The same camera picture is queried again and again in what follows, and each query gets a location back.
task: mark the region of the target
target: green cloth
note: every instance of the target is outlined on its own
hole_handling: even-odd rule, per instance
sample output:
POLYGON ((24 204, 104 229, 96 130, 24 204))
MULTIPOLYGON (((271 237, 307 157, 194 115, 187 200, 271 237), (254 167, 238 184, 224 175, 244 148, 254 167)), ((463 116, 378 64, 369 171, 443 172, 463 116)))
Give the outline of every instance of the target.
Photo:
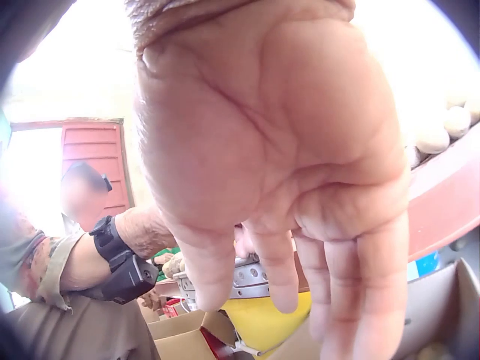
MULTIPOLYGON (((175 255, 176 253, 180 252, 180 248, 163 249, 162 251, 157 252, 157 253, 152 257, 152 261, 153 261, 153 259, 155 259, 157 256, 163 255, 163 254, 165 254, 165 253, 167 253, 167 252, 175 255)), ((157 265, 157 266, 158 266, 158 269, 160 270, 160 271, 158 272, 158 276, 156 277, 157 282, 158 282, 158 281, 165 280, 165 279, 167 278, 167 277, 165 276, 165 274, 163 273, 163 271, 162 271, 162 265, 157 265)))

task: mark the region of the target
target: red wooden door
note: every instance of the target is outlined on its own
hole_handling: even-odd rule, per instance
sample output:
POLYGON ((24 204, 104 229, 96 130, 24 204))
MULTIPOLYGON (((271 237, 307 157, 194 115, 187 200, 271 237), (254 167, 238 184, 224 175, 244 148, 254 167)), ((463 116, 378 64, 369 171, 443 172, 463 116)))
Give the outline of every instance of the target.
POLYGON ((80 224, 85 231, 107 215, 127 210, 129 198, 123 167, 120 124, 77 123, 62 126, 62 174, 76 161, 85 161, 100 174, 106 174, 113 190, 108 193, 107 205, 99 218, 80 224))

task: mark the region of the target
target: sunlight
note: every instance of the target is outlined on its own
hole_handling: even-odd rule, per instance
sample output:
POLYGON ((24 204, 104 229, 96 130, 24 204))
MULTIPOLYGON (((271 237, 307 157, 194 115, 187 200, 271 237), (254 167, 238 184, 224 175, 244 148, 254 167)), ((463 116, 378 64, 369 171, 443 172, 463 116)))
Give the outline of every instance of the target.
POLYGON ((61 128, 14 132, 5 153, 6 187, 34 224, 58 209, 61 128))

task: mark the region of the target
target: hand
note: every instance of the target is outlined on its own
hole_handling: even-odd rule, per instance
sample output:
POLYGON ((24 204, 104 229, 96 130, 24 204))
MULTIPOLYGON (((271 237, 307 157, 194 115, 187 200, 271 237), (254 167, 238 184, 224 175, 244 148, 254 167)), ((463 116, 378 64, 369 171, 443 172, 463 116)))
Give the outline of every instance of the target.
POLYGON ((157 311, 162 307, 161 298, 156 293, 155 288, 143 294, 140 298, 143 300, 141 305, 153 311, 157 311))
POLYGON ((143 259, 177 246, 156 206, 128 209, 115 216, 115 226, 122 240, 143 259))
POLYGON ((157 265, 163 265, 163 264, 166 264, 172 257, 173 257, 172 253, 166 252, 165 254, 157 256, 153 260, 157 265))
POLYGON ((275 305, 295 310, 291 230, 322 360, 386 360, 407 299, 409 168, 389 85, 340 3, 256 1, 151 43, 140 149, 199 308, 228 298, 242 223, 275 305))

